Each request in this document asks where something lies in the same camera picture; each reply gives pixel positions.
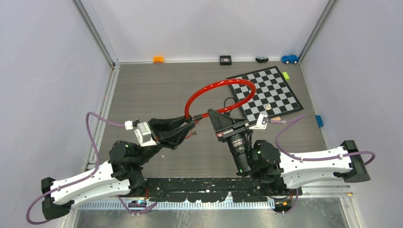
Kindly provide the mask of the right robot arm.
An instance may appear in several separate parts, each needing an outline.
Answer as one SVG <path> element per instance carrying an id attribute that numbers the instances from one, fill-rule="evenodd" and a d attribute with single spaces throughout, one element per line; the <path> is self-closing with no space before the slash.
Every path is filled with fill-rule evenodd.
<path id="1" fill-rule="evenodd" d="M 275 138 L 276 145 L 266 140 L 251 141 L 253 130 L 266 129 L 272 122 L 264 114 L 252 122 L 212 109 L 208 110 L 208 115 L 218 141 L 229 147 L 236 174 L 269 184 L 278 195 L 319 181 L 360 183 L 371 179 L 362 155 L 373 156 L 374 153 L 359 151 L 353 140 L 343 141 L 333 149 L 290 153 L 280 147 L 279 136 Z"/>

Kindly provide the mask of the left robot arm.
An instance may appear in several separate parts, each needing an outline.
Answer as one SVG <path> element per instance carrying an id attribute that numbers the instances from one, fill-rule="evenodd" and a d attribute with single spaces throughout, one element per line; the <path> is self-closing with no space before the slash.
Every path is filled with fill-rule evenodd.
<path id="1" fill-rule="evenodd" d="M 143 165 L 163 148 L 175 150 L 195 124 L 191 117 L 152 118 L 147 122 L 136 120 L 120 124 L 134 131 L 137 143 L 118 140 L 109 152 L 109 160 L 97 161 L 93 169 L 63 180 L 47 177 L 41 181 L 45 219 L 63 217 L 72 208 L 104 197 L 142 196 L 147 188 Z"/>

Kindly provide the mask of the black cable padlock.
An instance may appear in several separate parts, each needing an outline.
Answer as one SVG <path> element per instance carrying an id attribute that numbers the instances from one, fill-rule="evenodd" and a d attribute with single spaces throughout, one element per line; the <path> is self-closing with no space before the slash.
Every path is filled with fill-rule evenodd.
<path id="1" fill-rule="evenodd" d="M 236 102 L 237 102 L 237 100 L 236 100 L 234 97 L 227 97 L 227 98 L 224 100 L 224 102 L 223 102 L 224 108 L 227 108 L 227 107 L 229 107 L 229 106 L 232 106 L 232 105 L 234 105 Z"/>

